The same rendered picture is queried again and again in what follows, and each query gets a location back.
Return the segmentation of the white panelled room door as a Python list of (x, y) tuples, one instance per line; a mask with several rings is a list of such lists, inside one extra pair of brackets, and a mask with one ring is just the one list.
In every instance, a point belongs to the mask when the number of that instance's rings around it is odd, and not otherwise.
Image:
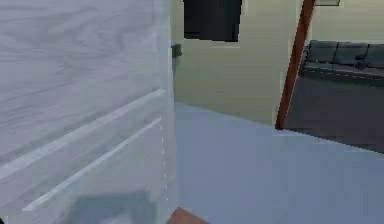
[(0, 224), (167, 224), (170, 0), (0, 0)]

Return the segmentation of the brown wooden door frame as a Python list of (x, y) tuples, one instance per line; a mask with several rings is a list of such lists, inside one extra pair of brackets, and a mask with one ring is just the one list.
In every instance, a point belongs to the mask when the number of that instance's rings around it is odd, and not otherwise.
[(297, 28), (295, 33), (295, 39), (292, 45), (290, 60), (285, 76), (283, 91), (281, 94), (279, 109), (275, 122), (275, 128), (277, 130), (284, 129), (286, 116), (288, 113), (294, 90), (294, 85), (300, 67), (301, 57), (304, 51), (305, 41), (307, 39), (309, 26), (311, 24), (311, 18), (315, 8), (315, 2), (316, 0), (303, 0), (301, 5), (300, 16), (297, 22)]

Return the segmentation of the pale framed wall picture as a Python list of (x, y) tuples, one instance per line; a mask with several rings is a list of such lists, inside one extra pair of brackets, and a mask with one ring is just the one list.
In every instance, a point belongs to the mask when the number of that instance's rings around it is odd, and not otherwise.
[(341, 0), (315, 0), (317, 7), (338, 7)]

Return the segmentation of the black framed wall picture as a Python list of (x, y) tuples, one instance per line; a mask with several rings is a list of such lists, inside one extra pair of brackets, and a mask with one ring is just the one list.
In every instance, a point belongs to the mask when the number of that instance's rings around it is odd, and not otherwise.
[(237, 42), (242, 0), (183, 0), (184, 38)]

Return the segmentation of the dark grey sofa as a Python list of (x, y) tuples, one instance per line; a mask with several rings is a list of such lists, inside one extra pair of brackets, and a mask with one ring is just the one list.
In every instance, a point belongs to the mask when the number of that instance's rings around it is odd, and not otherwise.
[(311, 40), (305, 47), (299, 75), (384, 87), (384, 44)]

